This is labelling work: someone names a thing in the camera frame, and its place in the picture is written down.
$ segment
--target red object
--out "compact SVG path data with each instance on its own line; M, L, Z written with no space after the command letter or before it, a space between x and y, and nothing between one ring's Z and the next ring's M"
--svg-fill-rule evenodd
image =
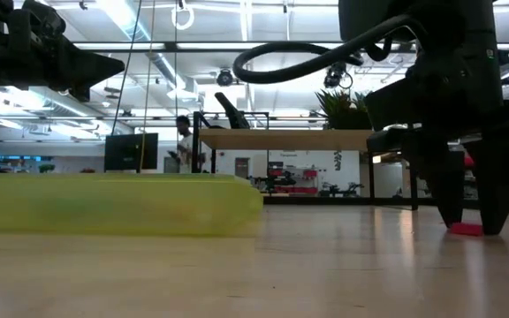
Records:
M475 161L470 155L465 154L465 169L472 169L475 167Z
M317 177L317 171L315 171L315 170L305 170L304 171L304 177L306 177L306 178Z
M484 235L484 231L482 230L482 225L479 224L469 224L469 223L455 223L449 229L449 232L453 234L459 235L468 235L468 236L482 236Z
M278 176L282 176L282 171L281 170L269 170L269 174L271 176L278 177Z

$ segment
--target person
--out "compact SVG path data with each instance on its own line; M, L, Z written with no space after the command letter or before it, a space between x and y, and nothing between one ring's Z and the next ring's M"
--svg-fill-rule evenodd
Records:
M186 116L176 118L176 128L182 140L177 145L177 152L169 151L170 156L179 163L180 173L192 173L192 146L194 135L190 132L190 119ZM200 163L205 161L205 155L200 155Z

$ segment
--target yellow plastic block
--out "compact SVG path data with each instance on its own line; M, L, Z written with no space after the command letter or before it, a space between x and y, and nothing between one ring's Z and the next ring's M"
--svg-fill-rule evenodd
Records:
M0 174L0 231L251 235L261 209L233 176Z

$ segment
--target black cable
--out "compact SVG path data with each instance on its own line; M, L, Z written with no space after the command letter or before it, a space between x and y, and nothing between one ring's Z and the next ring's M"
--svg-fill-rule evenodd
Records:
M384 61L392 51L392 38L384 39L384 45L382 48L378 48L376 44L370 44L364 48L370 57L375 62Z
M117 110L115 111L115 118L113 119L113 127L111 128L111 136L113 136L113 134L115 133L115 125L117 124L117 120L119 117L119 109L121 108L121 98L123 97L123 88L125 87L125 79L127 78L127 73L129 73L129 65L131 64L131 56L133 55L134 39L137 35L137 27L139 26L139 18L141 17L141 7L142 7L142 0L139 0L139 10L137 10L137 19L134 21L133 38L131 39L131 48L129 49L129 57L127 58L127 66L125 68L125 74L123 75L123 80L121 81L121 92L119 93L119 100L117 102Z
M313 72L317 72L337 61L346 61L348 59L347 56L350 56L354 52L357 52L371 43L376 43L382 40L386 37L386 35L401 27L408 28L421 43L429 41L427 39L427 32L423 29L422 25L420 25L419 22L411 16L403 14L387 19L364 34L361 34L340 47L331 50L306 43L274 42L263 44L241 53L233 63L233 72L239 79L254 84L272 84L295 80ZM320 54L321 56L294 66L286 67L282 70L270 72L252 72L244 68L245 64L250 60L264 54L274 53L277 51L299 52L301 50L308 53Z

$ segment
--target security camera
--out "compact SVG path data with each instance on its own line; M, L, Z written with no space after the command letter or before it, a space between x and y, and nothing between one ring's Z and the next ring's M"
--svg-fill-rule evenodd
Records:
M223 69L217 75L217 84L220 87L229 87L233 83L233 75L231 73L231 70L229 69Z
M327 70L327 75L325 75L325 81L323 82L325 88L338 87L339 84L341 84L345 72L346 64L344 62L336 62L333 64L329 70Z

